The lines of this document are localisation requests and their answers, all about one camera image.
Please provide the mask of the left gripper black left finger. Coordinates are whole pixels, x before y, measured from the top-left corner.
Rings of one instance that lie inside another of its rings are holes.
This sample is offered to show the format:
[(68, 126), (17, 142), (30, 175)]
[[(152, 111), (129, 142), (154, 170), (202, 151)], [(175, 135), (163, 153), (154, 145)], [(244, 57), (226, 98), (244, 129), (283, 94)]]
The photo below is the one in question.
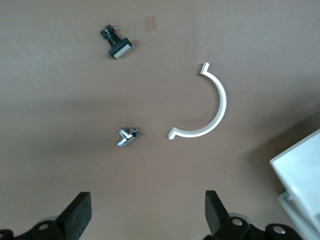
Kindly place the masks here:
[(91, 193), (80, 192), (55, 220), (42, 221), (15, 239), (78, 240), (91, 218)]

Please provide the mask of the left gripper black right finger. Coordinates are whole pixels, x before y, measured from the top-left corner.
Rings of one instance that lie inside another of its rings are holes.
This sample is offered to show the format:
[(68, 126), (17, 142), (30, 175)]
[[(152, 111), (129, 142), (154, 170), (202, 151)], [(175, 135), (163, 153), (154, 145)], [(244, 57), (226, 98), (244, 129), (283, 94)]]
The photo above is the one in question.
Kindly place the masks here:
[(239, 215), (227, 212), (215, 190), (205, 192), (205, 218), (213, 240), (246, 240), (250, 226)]

